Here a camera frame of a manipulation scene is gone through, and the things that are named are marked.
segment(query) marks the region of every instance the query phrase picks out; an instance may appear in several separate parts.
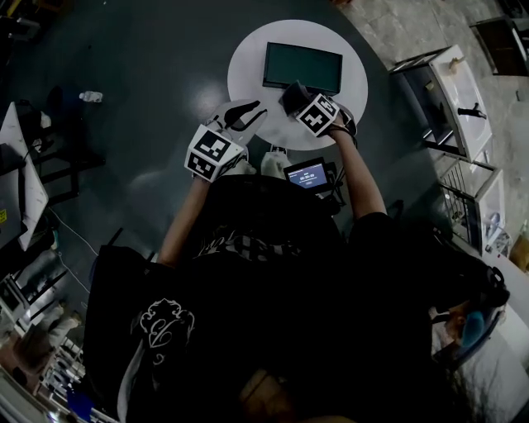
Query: gray floor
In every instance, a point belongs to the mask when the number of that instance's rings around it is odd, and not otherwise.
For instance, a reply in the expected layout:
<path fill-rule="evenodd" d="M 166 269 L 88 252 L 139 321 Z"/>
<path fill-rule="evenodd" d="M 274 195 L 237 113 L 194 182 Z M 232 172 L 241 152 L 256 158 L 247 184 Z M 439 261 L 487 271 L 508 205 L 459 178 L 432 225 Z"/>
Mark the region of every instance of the gray floor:
<path fill-rule="evenodd" d="M 303 6 L 294 0 L 154 0 L 148 7 L 141 0 L 77 0 L 40 44 L 17 45 L 0 84 L 0 112 L 20 98 L 42 107 L 56 84 L 105 94 L 102 105 L 87 105 L 84 120 L 89 145 L 107 165 L 82 174 L 80 196 L 54 207 L 60 217 L 96 250 L 119 227 L 125 228 L 119 245 L 145 257 L 157 250 L 191 182 L 183 167 L 189 140 L 198 123 L 229 100 L 232 53 L 254 29 L 282 19 L 318 22 L 355 48 L 369 81 L 358 125 L 360 153 L 388 206 L 403 200 L 405 220 L 437 218 L 431 212 L 439 195 L 436 173 L 417 120 L 364 38 L 323 0 Z M 262 140 L 253 140 L 250 155 L 265 148 Z M 336 146 L 293 152 L 291 159 L 321 155 L 337 161 Z M 53 194 L 60 188 L 47 189 Z M 347 210 L 337 222 L 345 231 L 352 222 Z M 60 250 L 89 286 L 94 256 L 64 226 Z M 84 313 L 88 294 L 70 276 L 61 289 L 70 306 Z"/>
<path fill-rule="evenodd" d="M 474 71 L 493 129 L 487 150 L 491 164 L 505 173 L 507 231 L 516 238 L 529 218 L 529 182 L 523 141 L 512 132 L 509 117 L 516 91 L 529 89 L 529 78 L 493 76 L 469 25 L 503 14 L 495 0 L 353 0 L 344 15 L 369 42 L 384 64 L 458 44 Z"/>

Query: tablet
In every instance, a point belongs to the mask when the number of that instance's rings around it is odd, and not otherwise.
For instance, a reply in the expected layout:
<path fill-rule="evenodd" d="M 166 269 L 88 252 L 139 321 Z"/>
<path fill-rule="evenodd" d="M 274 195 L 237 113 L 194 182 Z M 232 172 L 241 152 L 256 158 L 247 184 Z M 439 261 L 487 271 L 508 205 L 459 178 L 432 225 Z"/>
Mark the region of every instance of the tablet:
<path fill-rule="evenodd" d="M 334 96 L 341 88 L 341 62 L 336 53 L 268 43 L 263 86 L 285 89 L 299 81 L 310 93 Z"/>
<path fill-rule="evenodd" d="M 290 183 L 295 183 L 314 193 L 331 189 L 322 157 L 285 168 L 284 176 Z"/>

